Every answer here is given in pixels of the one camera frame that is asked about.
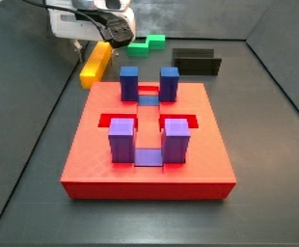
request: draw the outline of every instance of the gray wall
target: gray wall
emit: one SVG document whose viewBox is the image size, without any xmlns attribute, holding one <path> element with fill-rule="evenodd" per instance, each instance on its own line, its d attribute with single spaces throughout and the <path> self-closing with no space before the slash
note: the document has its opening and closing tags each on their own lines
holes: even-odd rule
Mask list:
<svg viewBox="0 0 299 247">
<path fill-rule="evenodd" d="M 246 40 L 272 0 L 132 0 L 136 34 Z"/>
<path fill-rule="evenodd" d="M 276 0 L 247 43 L 299 109 L 299 0 Z"/>
</svg>

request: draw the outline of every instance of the red block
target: red block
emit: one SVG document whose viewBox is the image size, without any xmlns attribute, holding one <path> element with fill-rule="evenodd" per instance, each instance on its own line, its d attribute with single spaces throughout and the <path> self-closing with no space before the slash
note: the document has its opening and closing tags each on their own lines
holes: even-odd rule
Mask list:
<svg viewBox="0 0 299 247">
<path fill-rule="evenodd" d="M 74 199 L 142 200 L 227 198 L 236 185 L 236 177 L 214 118 L 204 85 L 179 83 L 178 101 L 174 104 L 162 103 L 160 114 L 159 112 L 154 113 L 152 108 L 152 112 L 148 111 L 146 113 L 146 109 L 150 110 L 148 106 L 144 106 L 144 108 L 142 106 L 142 109 L 139 107 L 136 112 L 135 105 L 124 105 L 124 102 L 119 102 L 119 83 L 111 83 L 110 85 L 112 87 L 108 87 L 106 82 L 94 84 L 86 105 L 60 178 L 70 197 Z M 114 164 L 111 162 L 107 136 L 108 128 L 98 127 L 102 113 L 139 115 L 138 131 L 143 124 L 146 126 L 156 121 L 159 131 L 156 134 L 159 135 L 159 115 L 162 117 L 168 114 L 195 115 L 199 127 L 191 128 L 186 164 L 164 164 L 163 167 L 134 167 L 134 164 L 130 163 Z M 152 138 L 155 128 L 151 125 L 148 139 Z"/>
</svg>

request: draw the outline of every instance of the gray table surface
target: gray table surface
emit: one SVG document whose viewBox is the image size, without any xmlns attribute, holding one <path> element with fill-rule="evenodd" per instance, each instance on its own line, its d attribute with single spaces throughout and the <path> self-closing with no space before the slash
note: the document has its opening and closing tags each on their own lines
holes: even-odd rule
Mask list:
<svg viewBox="0 0 299 247">
<path fill-rule="evenodd" d="M 143 81 L 159 80 L 171 49 L 215 48 L 223 62 L 204 83 L 239 184 L 224 201 L 72 201 L 59 184 L 88 91 L 68 82 L 0 221 L 0 245 L 234 244 L 299 245 L 299 115 L 242 41 L 168 41 L 164 51 L 131 58 Z"/>
</svg>

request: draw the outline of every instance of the white robot part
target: white robot part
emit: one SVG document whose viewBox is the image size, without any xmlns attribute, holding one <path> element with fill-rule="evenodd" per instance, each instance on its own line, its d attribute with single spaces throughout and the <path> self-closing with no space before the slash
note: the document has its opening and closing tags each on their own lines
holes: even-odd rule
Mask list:
<svg viewBox="0 0 299 247">
<path fill-rule="evenodd" d="M 130 8 L 131 0 L 120 1 L 119 10 L 107 8 L 110 0 L 47 0 L 47 4 L 79 11 L 102 11 L 122 17 L 135 34 L 134 12 Z M 56 37 L 71 40 L 103 41 L 95 25 L 87 20 L 78 20 L 75 13 L 50 9 L 52 31 Z"/>
</svg>

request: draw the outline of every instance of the yellow block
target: yellow block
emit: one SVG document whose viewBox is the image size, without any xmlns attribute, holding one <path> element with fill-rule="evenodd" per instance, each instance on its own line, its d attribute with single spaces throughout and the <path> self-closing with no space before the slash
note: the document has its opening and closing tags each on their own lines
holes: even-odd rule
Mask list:
<svg viewBox="0 0 299 247">
<path fill-rule="evenodd" d="M 111 59 L 112 47 L 108 42 L 99 41 L 94 53 L 83 67 L 80 80 L 84 89 L 90 89 L 102 76 Z"/>
</svg>

